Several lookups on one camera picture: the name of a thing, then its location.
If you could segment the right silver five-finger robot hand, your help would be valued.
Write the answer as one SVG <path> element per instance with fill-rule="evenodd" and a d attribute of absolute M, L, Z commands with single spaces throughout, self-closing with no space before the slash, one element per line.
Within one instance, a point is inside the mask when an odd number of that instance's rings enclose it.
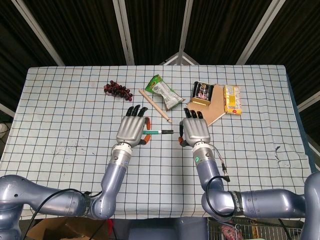
<path fill-rule="evenodd" d="M 198 143 L 209 144 L 211 141 L 207 122 L 200 111 L 184 108 L 185 118 L 179 123 L 180 146 L 194 147 Z"/>

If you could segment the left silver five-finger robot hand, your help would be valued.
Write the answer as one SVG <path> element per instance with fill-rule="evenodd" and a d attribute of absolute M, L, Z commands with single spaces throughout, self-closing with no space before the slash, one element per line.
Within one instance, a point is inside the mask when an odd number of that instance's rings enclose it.
<path fill-rule="evenodd" d="M 149 142 L 151 135 L 143 133 L 145 127 L 151 129 L 150 118 L 144 116 L 147 110 L 147 107 L 140 108 L 139 104 L 128 108 L 116 135 L 118 144 L 126 143 L 133 148 Z"/>

